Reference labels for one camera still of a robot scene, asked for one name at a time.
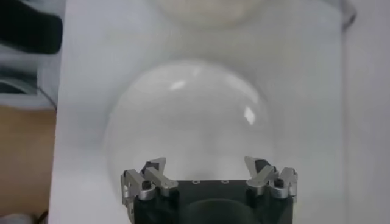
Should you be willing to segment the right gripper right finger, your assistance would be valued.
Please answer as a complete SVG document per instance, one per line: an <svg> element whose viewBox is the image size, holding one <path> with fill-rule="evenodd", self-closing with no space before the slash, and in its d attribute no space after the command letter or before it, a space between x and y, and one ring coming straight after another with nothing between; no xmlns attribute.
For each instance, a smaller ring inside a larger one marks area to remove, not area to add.
<svg viewBox="0 0 390 224"><path fill-rule="evenodd" d="M294 168L284 167L279 172L265 159L251 156L245 156L244 162L250 173L246 185L254 191L256 197L264 195L268 190L272 198L278 200L292 198L293 201L297 201L298 173Z"/></svg>

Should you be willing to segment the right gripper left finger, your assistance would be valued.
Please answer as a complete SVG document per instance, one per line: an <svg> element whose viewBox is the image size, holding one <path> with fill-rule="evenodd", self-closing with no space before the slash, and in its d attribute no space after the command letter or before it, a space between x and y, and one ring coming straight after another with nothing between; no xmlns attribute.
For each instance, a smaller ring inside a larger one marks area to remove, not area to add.
<svg viewBox="0 0 390 224"><path fill-rule="evenodd" d="M134 199L148 201L155 198L157 192L169 197L177 190L179 183L163 175L166 158L146 161L144 167L137 172L135 169L125 170L121 175L121 201L129 206Z"/></svg>

